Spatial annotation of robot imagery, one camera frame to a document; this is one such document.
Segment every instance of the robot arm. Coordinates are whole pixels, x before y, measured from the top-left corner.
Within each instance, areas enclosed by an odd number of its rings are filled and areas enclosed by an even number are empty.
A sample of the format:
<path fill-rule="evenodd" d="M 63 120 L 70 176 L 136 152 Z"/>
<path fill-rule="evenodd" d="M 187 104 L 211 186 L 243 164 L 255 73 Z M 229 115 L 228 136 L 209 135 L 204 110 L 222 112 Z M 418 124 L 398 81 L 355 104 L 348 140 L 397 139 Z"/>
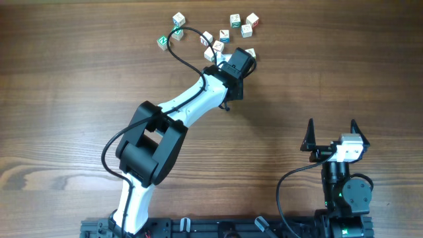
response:
<path fill-rule="evenodd" d="M 248 75 L 254 59 L 237 48 L 231 59 L 221 68 L 212 65 L 203 70 L 204 91 L 176 112 L 165 114 L 195 95 L 203 86 L 202 78 L 175 99 L 155 106 L 146 101 L 136 110 L 130 124 L 154 118 L 126 132 L 116 149 L 123 176 L 133 184 L 128 206 L 125 231 L 136 234 L 148 218 L 148 207 L 155 185 L 171 171 L 176 162 L 188 128 L 207 111 L 230 100 L 243 99 L 243 78 Z M 144 134 L 145 130 L 162 135 L 156 143 Z M 112 215 L 115 230 L 120 230 L 129 186 L 124 182 L 119 208 Z"/>
<path fill-rule="evenodd" d="M 192 102 L 189 102 L 187 105 L 183 106 L 179 111 L 169 114 L 169 118 L 172 118 L 174 121 L 180 120 L 184 126 L 189 128 L 207 111 L 218 107 L 223 102 L 227 93 L 227 88 L 220 80 L 216 79 L 215 77 L 211 75 L 205 75 L 205 77 L 207 81 L 206 91 L 200 94 L 200 96 L 195 98 Z M 177 96 L 175 99 L 159 104 L 159 106 L 162 108 L 162 112 L 171 110 L 173 107 L 178 106 L 192 95 L 195 95 L 202 87 L 202 84 L 203 81 L 200 78 L 196 84 L 190 87 L 187 91 L 183 92 L 181 95 Z M 142 187 L 141 182 L 133 175 L 129 173 L 124 173 L 123 175 L 127 177 L 134 186 L 130 205 L 128 208 L 128 216 L 126 217 L 125 230 L 129 233 L 135 234 L 147 221 L 148 206 L 151 197 L 153 196 L 155 185 L 151 184 L 147 188 L 144 188 Z M 122 225 L 124 208 L 128 198 L 128 190 L 128 184 L 124 182 L 119 208 L 113 215 L 113 219 L 116 222 L 116 225 L 119 226 Z"/>

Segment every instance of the white cube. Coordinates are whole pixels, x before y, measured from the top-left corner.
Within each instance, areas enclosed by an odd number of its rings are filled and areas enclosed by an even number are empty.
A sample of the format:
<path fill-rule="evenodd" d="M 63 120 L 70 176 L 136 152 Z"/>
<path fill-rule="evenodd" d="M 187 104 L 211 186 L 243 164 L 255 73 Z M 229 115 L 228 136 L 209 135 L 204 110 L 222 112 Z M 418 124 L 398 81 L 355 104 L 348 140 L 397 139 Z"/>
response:
<path fill-rule="evenodd" d="M 203 35 L 207 38 L 210 44 L 213 42 L 213 36 L 209 32 L 204 32 Z M 200 36 L 200 42 L 201 44 L 208 46 L 208 43 L 204 40 L 203 36 Z"/>
<path fill-rule="evenodd" d="M 241 27 L 241 35 L 243 38 L 252 36 L 252 27 L 249 24 L 243 25 Z"/>
<path fill-rule="evenodd" d="M 250 24 L 251 27 L 255 27 L 258 24 L 258 16 L 256 16 L 254 13 L 251 13 L 249 16 L 247 16 L 246 22 L 247 24 Z"/>
<path fill-rule="evenodd" d="M 158 40 L 157 40 L 157 44 L 159 45 L 159 47 L 162 50 L 167 50 L 167 38 L 166 36 L 161 36 Z"/>
<path fill-rule="evenodd" d="M 239 14 L 231 15 L 231 17 L 229 19 L 231 21 L 231 27 L 232 28 L 241 27 L 241 17 L 239 16 Z"/>
<path fill-rule="evenodd" d="M 219 41 L 223 43 L 229 43 L 229 30 L 220 30 L 219 31 Z"/>
<path fill-rule="evenodd" d="M 214 54 L 210 47 L 207 47 L 207 50 L 204 52 L 204 57 L 208 60 L 213 62 L 214 61 Z"/>
<path fill-rule="evenodd" d="M 175 26 L 182 26 L 185 24 L 185 17 L 182 15 L 182 13 L 177 13 L 175 16 L 173 16 L 173 23 Z"/>
<path fill-rule="evenodd" d="M 222 52 L 224 47 L 225 47 L 225 44 L 220 42 L 219 40 L 216 40 L 213 44 L 213 49 L 218 52 Z"/>
<path fill-rule="evenodd" d="M 245 51 L 248 52 L 252 57 L 254 57 L 254 59 L 256 58 L 256 52 L 254 51 L 254 48 L 247 49 Z"/>
<path fill-rule="evenodd" d="M 183 30 L 177 30 L 176 32 L 174 32 L 172 34 L 172 38 L 180 40 L 182 37 L 184 36 L 184 31 Z"/>

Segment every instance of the table surface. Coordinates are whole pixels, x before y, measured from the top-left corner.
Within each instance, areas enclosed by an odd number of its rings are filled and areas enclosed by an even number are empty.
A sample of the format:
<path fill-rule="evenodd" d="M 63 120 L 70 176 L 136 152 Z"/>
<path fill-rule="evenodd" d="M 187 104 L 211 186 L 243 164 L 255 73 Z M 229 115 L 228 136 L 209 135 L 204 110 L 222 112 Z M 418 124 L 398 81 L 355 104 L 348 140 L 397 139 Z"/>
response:
<path fill-rule="evenodd" d="M 0 237 L 77 237 L 81 220 L 117 208 L 122 181 L 100 163 L 104 144 L 137 106 L 181 94 L 198 75 L 156 39 L 181 12 L 215 37 L 229 15 L 260 17 L 253 36 L 230 29 L 230 54 L 254 48 L 245 99 L 190 129 L 157 187 L 150 216 L 277 215 L 275 189 L 309 164 L 300 152 L 309 118 L 318 144 L 355 118 L 371 143 L 350 167 L 375 183 L 377 237 L 421 237 L 423 227 L 423 4 L 421 1 L 151 1 L 0 7 Z M 210 65 L 198 35 L 174 51 Z M 118 169 L 114 147 L 108 164 Z M 324 208 L 320 169 L 282 186 L 288 215 Z"/>

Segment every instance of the wood grain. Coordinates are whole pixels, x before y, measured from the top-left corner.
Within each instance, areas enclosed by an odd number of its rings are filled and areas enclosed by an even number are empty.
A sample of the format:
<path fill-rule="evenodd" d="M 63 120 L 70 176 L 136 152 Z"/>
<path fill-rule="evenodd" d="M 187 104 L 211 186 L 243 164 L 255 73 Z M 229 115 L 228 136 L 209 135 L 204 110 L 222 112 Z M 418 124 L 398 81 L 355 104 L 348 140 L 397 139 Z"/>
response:
<path fill-rule="evenodd" d="M 0 7 L 0 237 L 77 237 L 80 221 L 116 209 L 122 181 L 100 152 L 137 106 L 165 102 L 198 78 L 162 52 L 178 11 L 187 26 L 217 36 L 229 15 L 254 11 L 258 68 L 245 99 L 212 110 L 189 130 L 151 216 L 276 215 L 286 172 L 308 164 L 299 151 L 309 118 L 318 143 L 355 118 L 371 147 L 351 166 L 375 182 L 377 237 L 421 237 L 423 226 L 423 4 L 421 1 L 146 1 Z M 175 52 L 210 63 L 198 36 Z M 108 163 L 118 168 L 113 153 Z M 320 170 L 293 175 L 284 210 L 323 208 Z"/>

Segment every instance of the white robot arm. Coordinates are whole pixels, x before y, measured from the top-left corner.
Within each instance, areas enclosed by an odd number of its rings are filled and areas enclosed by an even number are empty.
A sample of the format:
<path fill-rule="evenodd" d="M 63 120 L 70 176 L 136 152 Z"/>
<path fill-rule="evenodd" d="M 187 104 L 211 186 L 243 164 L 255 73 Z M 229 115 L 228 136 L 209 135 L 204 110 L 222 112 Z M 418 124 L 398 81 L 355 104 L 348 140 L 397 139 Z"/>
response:
<path fill-rule="evenodd" d="M 173 100 L 158 106 L 150 102 L 139 106 L 130 124 L 148 117 L 155 116 L 157 119 L 126 132 L 116 150 L 122 175 L 132 182 L 133 188 L 128 198 L 129 185 L 124 182 L 119 207 L 112 215 L 115 226 L 122 226 L 127 199 L 130 202 L 124 223 L 125 232 L 136 234 L 144 226 L 155 185 L 172 169 L 188 128 L 207 111 L 221 107 L 222 103 L 243 99 L 243 78 L 249 74 L 254 63 L 255 60 L 248 53 L 238 48 L 229 62 L 223 62 L 221 68 L 213 65 L 203 70 L 206 78 L 204 90 L 177 111 L 165 113 L 202 90 L 202 77 Z M 144 130 L 161 134 L 163 138 L 160 144 L 144 135 Z"/>
<path fill-rule="evenodd" d="M 199 119 L 207 111 L 218 107 L 225 99 L 227 88 L 223 83 L 211 75 L 205 75 L 207 80 L 206 90 L 196 97 L 193 101 L 183 106 L 177 112 L 169 114 L 169 117 L 173 120 L 180 120 L 184 126 L 189 128 L 197 119 Z M 187 91 L 177 96 L 175 99 L 169 102 L 159 104 L 163 112 L 171 110 L 172 107 L 184 102 L 189 99 L 192 95 L 195 95 L 203 85 L 202 79 L 190 87 Z M 151 184 L 147 188 L 142 187 L 141 182 L 132 176 L 131 174 L 123 173 L 125 177 L 131 180 L 134 188 L 132 190 L 132 197 L 128 208 L 128 216 L 126 217 L 125 230 L 129 233 L 137 233 L 145 224 L 148 218 L 148 206 L 150 204 L 151 197 L 155 188 L 154 184 Z M 122 189 L 122 195 L 120 197 L 120 203 L 118 210 L 114 213 L 113 219 L 117 225 L 122 225 L 122 218 L 126 200 L 128 198 L 129 186 L 124 182 Z"/>

